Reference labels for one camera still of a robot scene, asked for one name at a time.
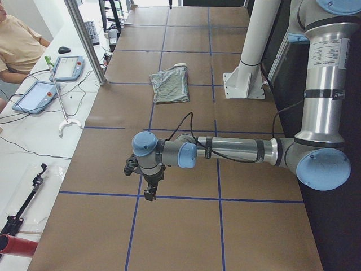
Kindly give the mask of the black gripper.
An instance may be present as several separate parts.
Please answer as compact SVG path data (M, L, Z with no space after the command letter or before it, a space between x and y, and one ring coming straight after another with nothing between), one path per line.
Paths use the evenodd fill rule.
M147 181L148 186L144 190L144 198L148 201L156 200L156 192L158 188L158 182L164 179L165 168L160 168L157 173L144 174L144 179Z

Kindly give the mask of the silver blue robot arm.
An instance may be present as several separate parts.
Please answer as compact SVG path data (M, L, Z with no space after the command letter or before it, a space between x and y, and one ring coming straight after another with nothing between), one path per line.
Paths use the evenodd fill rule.
M293 172L306 186L320 191L344 184L351 163L339 134L345 97L347 59L352 34L360 27L359 1L292 1L289 42L309 42L301 130L294 138L238 139L171 135L158 139L140 132L124 173L142 175L144 196L156 199L168 166L193 168L197 158L224 158L239 163L268 162Z

